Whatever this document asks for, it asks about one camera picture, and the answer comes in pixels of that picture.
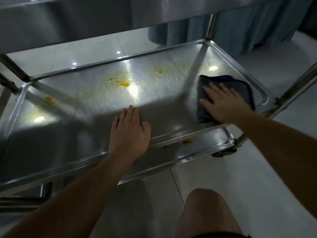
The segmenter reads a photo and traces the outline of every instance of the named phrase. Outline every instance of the finger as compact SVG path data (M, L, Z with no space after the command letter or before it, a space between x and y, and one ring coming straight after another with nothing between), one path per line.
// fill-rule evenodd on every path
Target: finger
M227 89L223 83L220 83L220 87L222 88L225 94L227 94L228 96L233 96L232 93L229 91L229 89Z
M216 85L214 85L213 83L210 82L209 87L211 87L216 93L218 93L218 95L220 97L222 97L224 95L224 92L221 89L219 89Z
M119 119L119 124L118 125L123 124L124 118L125 118L125 114L126 114L126 109L123 108L122 111L121 111L121 115L120 115L120 119Z
M140 112L138 107L134 108L131 121L140 124Z
M134 109L133 106L130 105L128 108L128 111L126 112L126 116L124 118L124 123L129 123L131 121L133 109Z
M240 94L238 94L233 88L230 89L231 93L235 97L240 97Z
M212 113L213 110L213 104L205 99L200 99L199 102L204 106L204 108L208 111L208 113Z
M143 121L141 123L141 126L142 126L145 134L147 135L147 137L148 137L148 139L150 141L150 139L151 139L151 125L150 125L150 123L146 122L146 121Z
M112 123L111 132L115 131L118 127L119 117L115 116L114 121Z
M208 96L212 99L212 101L216 101L220 98L219 94L213 90L212 88L208 88L207 86L203 86L204 91L208 94Z

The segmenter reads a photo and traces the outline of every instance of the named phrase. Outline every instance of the right hand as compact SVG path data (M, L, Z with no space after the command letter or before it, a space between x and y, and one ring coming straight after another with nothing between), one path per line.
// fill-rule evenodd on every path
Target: right hand
M139 108L129 106L122 109L120 118L115 117L110 135L109 154L128 157L133 162L143 155L149 147L151 126L140 122Z
M223 83L221 88L209 83L209 87L204 86L204 91L212 99L213 104L208 100L200 99L199 102L204 106L208 113L221 123L232 123L245 115L252 114L253 111L248 104L234 89L227 89Z

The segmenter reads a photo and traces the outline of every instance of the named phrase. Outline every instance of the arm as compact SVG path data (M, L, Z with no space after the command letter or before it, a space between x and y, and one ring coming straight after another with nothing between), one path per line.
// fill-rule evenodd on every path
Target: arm
M219 122L239 127L296 198L317 218L317 140L253 112L233 89L204 87L214 104L200 103Z
M4 237L88 237L112 189L134 160L147 150L148 122L138 108L122 110L111 129L109 155L95 168L47 201Z

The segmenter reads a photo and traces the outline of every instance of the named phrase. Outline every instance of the cleaning cloth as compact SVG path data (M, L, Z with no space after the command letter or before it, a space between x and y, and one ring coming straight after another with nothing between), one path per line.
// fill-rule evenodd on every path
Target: cleaning cloth
M240 96L251 107L251 109L255 110L252 89L249 84L242 80L236 80L229 75L216 77L200 75L198 81L198 100L203 98L213 103L207 93L203 90L203 86L209 86L210 82L212 82L217 87L220 87L220 83L223 83L228 89L233 88L237 93L240 94ZM210 114L206 111L206 109L200 102L198 102L198 119L200 123L215 121L215 119L210 116Z

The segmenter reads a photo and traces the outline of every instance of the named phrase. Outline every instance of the forearm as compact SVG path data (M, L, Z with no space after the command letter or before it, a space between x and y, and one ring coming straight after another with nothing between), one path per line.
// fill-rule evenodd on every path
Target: forearm
M317 217L317 140L259 114L236 120L298 200Z
M109 195L132 164L109 155L28 216L5 237L82 237L90 234Z

